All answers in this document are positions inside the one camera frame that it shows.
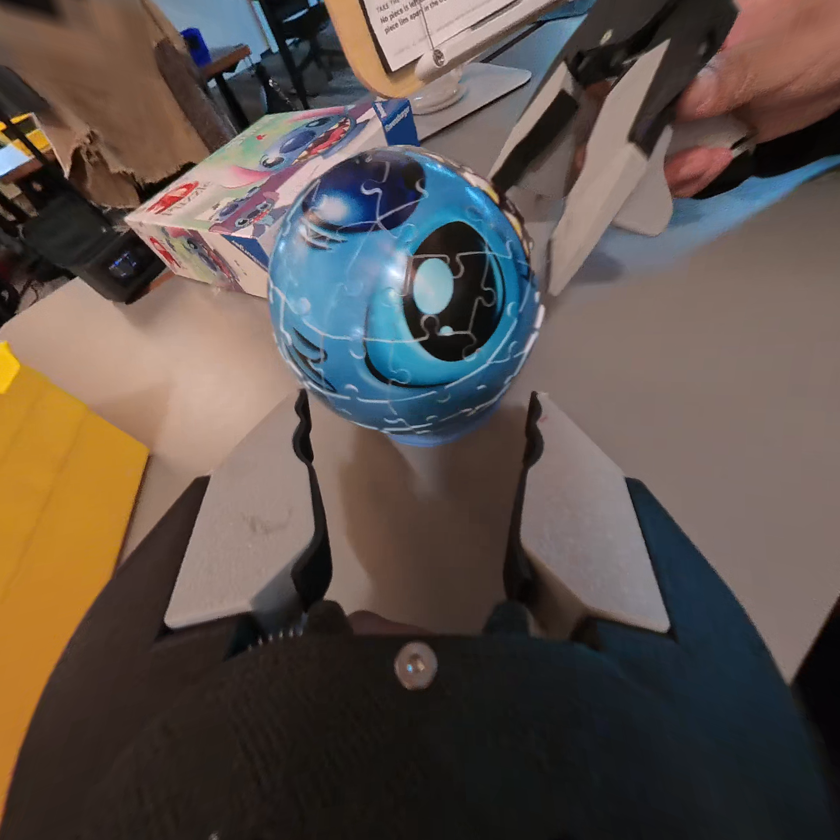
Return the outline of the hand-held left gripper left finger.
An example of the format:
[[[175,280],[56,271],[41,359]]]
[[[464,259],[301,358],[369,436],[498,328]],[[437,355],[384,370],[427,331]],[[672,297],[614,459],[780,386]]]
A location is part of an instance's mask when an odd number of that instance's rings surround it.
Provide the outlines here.
[[[308,393],[279,403],[215,468],[171,600],[170,629],[247,615],[288,629],[326,594],[332,556]]]

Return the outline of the blue cartoon puzzle ball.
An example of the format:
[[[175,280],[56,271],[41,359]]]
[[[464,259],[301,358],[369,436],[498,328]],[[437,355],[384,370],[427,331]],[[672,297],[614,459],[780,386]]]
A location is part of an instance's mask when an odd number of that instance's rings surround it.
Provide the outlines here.
[[[516,206],[463,165],[408,145],[317,175],[269,260],[276,346],[301,386],[406,445],[466,436],[501,403],[545,313]]]

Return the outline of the black office chair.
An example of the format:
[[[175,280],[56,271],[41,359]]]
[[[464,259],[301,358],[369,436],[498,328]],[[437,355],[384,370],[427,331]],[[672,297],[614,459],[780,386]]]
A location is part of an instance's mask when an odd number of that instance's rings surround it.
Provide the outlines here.
[[[291,85],[302,107],[310,108],[309,94],[303,79],[303,71],[315,66],[327,81],[332,78],[327,51],[321,47],[319,34],[329,21],[324,2],[310,1],[257,1],[264,15],[269,31],[274,37],[277,51],[287,69]],[[291,44],[303,44],[308,48],[306,55],[295,59]]]

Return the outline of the brown burlap cloth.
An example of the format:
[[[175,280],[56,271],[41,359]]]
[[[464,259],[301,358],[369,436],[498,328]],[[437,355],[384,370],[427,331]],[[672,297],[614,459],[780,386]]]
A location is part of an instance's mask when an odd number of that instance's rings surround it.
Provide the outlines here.
[[[65,177],[100,207],[138,207],[234,137],[155,2],[2,2],[1,46]]]

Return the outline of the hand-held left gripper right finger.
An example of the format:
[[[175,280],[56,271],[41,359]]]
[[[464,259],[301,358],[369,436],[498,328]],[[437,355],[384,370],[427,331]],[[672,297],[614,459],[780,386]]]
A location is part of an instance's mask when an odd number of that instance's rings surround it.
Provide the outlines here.
[[[541,635],[588,620],[666,634],[670,621],[619,466],[545,392],[530,396],[503,582]]]

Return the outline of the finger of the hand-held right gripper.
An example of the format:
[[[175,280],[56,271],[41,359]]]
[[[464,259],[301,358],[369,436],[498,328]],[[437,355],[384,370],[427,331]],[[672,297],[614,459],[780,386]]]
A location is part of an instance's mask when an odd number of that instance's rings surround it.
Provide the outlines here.
[[[501,193],[523,186],[542,168],[571,159],[574,121],[579,115],[581,86],[566,62],[553,66],[541,80],[490,168],[491,184]]]
[[[593,251],[611,223],[654,237],[669,223],[665,155],[669,118],[655,135],[652,152],[630,141],[669,41],[637,60],[606,97],[595,121],[581,173],[568,193],[550,240],[549,293],[558,296]]]

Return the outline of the wooden background table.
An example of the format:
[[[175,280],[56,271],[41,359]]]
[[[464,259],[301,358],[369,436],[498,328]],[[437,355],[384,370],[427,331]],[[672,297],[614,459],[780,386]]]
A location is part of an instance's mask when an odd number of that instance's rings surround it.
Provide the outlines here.
[[[210,57],[210,61],[200,66],[198,72],[205,81],[212,81],[215,84],[234,128],[241,133],[249,127],[250,122],[232,88],[228,85],[225,75],[234,73],[241,62],[251,57],[251,49],[246,44],[215,48],[211,50]]]

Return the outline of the printed cardboard puzzle box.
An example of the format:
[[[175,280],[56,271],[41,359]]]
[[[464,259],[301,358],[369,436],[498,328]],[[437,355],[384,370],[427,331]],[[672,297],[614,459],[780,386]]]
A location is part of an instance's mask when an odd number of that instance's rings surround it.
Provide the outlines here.
[[[175,275],[268,296],[280,220],[301,190],[356,154],[418,145],[411,102],[267,114],[125,218]]]

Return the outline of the wooden document stand with sheet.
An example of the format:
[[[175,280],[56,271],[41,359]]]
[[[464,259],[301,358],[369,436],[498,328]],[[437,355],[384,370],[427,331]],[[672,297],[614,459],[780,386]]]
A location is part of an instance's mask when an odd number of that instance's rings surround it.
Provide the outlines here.
[[[421,142],[462,123],[531,80],[492,59],[563,2],[327,1],[350,67],[381,99],[412,105]]]

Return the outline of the person's right forearm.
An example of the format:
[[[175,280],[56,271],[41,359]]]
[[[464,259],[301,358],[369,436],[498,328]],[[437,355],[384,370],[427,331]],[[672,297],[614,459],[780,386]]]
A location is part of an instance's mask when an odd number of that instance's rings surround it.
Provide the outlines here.
[[[693,195],[698,200],[727,193],[751,177],[769,179],[839,155],[839,111],[778,139],[735,156],[713,182]]]

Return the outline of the black electronic device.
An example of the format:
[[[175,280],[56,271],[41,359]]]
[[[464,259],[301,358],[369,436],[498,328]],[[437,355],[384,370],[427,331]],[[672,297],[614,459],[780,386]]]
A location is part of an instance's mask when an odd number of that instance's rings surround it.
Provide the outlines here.
[[[117,303],[137,301],[166,270],[164,261],[131,228],[114,227],[73,192],[50,198],[21,224],[20,234],[39,257]]]

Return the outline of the yellow plastic bin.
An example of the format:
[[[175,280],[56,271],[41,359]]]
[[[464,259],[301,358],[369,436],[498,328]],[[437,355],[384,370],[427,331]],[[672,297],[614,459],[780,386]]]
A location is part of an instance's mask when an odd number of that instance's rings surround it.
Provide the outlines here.
[[[148,457],[2,342],[2,811],[47,680],[117,566]]]

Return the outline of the person's right hand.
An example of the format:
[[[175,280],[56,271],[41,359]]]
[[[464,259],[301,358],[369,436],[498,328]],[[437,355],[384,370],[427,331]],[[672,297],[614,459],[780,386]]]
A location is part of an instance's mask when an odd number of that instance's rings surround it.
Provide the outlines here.
[[[839,2],[739,2],[723,46],[677,104],[678,123],[733,115],[755,146],[839,111]],[[693,197],[733,161],[729,148],[697,146],[672,155],[665,177],[674,197]]]

